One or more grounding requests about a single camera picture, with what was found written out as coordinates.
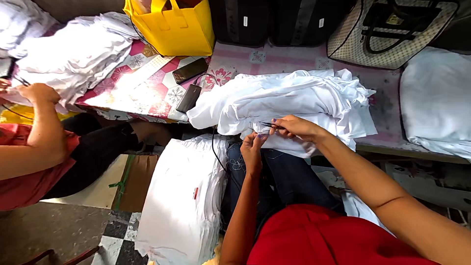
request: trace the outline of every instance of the chair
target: chair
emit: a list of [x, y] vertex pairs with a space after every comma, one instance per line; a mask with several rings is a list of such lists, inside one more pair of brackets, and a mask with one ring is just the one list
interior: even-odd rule
[[[100, 250], [100, 246], [96, 246], [95, 248], [89, 249], [82, 254], [78, 255], [77, 257], [66, 261], [63, 265], [77, 265], [80, 262], [84, 261], [88, 257], [92, 256], [93, 254], [97, 253]], [[54, 250], [53, 249], [48, 249], [41, 254], [37, 255], [34, 257], [32, 260], [27, 261], [25, 263], [22, 263], [21, 265], [36, 265], [36, 262], [40, 261], [41, 259], [45, 258], [46, 256], [52, 256], [54, 255]]]

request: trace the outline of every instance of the yellow tote bag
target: yellow tote bag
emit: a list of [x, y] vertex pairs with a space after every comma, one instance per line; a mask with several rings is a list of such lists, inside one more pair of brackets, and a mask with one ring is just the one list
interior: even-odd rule
[[126, 0], [124, 12], [157, 51], [166, 56], [208, 56], [214, 47], [211, 11], [208, 0], [194, 8], [182, 8], [170, 0], [172, 10], [162, 11], [166, 0], [152, 0], [151, 13], [138, 14], [132, 0]]

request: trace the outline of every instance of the table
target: table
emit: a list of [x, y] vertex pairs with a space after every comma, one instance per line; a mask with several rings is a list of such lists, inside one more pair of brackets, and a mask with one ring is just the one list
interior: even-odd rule
[[[110, 119], [126, 120], [139, 116], [149, 121], [186, 122], [186, 115], [176, 111], [175, 107], [191, 81], [179, 86], [171, 72], [200, 57], [175, 57], [132, 92], [114, 91], [114, 84], [123, 75], [132, 73], [153, 56], [156, 56], [155, 52], [148, 45], [135, 41], [130, 56], [123, 65], [116, 68], [95, 89], [78, 99], [77, 104], [93, 106], [99, 114]], [[370, 98], [370, 113], [378, 134], [355, 139], [357, 150], [469, 163], [464, 158], [431, 152], [406, 140], [400, 118], [400, 70], [381, 70], [334, 61], [327, 57], [325, 45], [313, 48], [275, 47], [269, 42], [256, 49], [216, 43], [213, 55], [206, 60], [210, 63], [208, 73], [215, 75], [222, 84], [236, 74], [262, 75], [329, 68], [337, 71], [347, 68], [354, 76], [359, 77], [366, 88], [377, 91]], [[214, 78], [207, 76], [200, 85], [203, 91], [209, 91], [214, 83]]]
[[162, 69], [133, 89], [118, 89], [116, 84], [151, 61], [156, 54], [149, 44], [135, 40], [125, 61], [76, 101], [76, 105], [92, 108], [110, 120], [128, 120], [140, 117], [152, 122], [188, 121], [188, 117], [175, 110], [188, 86], [195, 78], [182, 84], [175, 83], [172, 71], [207, 56], [177, 56]]

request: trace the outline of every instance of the coral shirt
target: coral shirt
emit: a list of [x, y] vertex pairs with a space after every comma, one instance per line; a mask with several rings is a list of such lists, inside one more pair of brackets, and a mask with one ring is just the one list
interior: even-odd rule
[[308, 204], [269, 218], [247, 264], [438, 265], [367, 220]]
[[[26, 145], [31, 128], [22, 124], [0, 124], [0, 145]], [[79, 144], [79, 137], [73, 132], [66, 131], [66, 134], [67, 154], [70, 155]], [[74, 164], [75, 160], [69, 156], [52, 168], [0, 181], [0, 211], [37, 203]]]

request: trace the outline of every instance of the pile of white cloth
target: pile of white cloth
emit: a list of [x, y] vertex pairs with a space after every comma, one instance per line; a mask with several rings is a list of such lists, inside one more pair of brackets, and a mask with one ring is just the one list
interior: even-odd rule
[[31, 0], [0, 0], [0, 58], [22, 58], [26, 50], [17, 46], [24, 40], [41, 37], [58, 23]]
[[[138, 35], [127, 15], [116, 12], [77, 17], [50, 37], [24, 40], [27, 51], [19, 61], [18, 76], [29, 83], [45, 83], [61, 96], [56, 109], [79, 111], [73, 104], [94, 88], [129, 54]], [[13, 80], [13, 85], [20, 84]], [[14, 103], [29, 105], [19, 94], [2, 95]]]
[[[214, 136], [226, 164], [227, 136]], [[212, 258], [227, 180], [211, 135], [172, 139], [159, 157], [142, 210], [135, 249], [157, 264], [200, 265]]]
[[382, 223], [381, 220], [376, 216], [373, 210], [364, 203], [357, 194], [351, 190], [345, 190], [342, 193], [342, 202], [347, 216], [358, 217], [365, 220], [368, 220], [375, 225], [383, 228], [388, 231], [388, 233], [394, 235], [387, 229]]
[[471, 55], [426, 47], [407, 63], [400, 100], [407, 139], [471, 161]]
[[[368, 97], [374, 93], [347, 69], [337, 73], [298, 70], [290, 74], [239, 74], [224, 86], [215, 85], [204, 92], [187, 115], [197, 129], [217, 124], [220, 134], [241, 133], [243, 139], [252, 131], [268, 133], [269, 127], [261, 122], [293, 114], [325, 128], [355, 150], [354, 138], [377, 133], [368, 110]], [[276, 134], [262, 147], [302, 158], [311, 157], [316, 150], [312, 143]]]

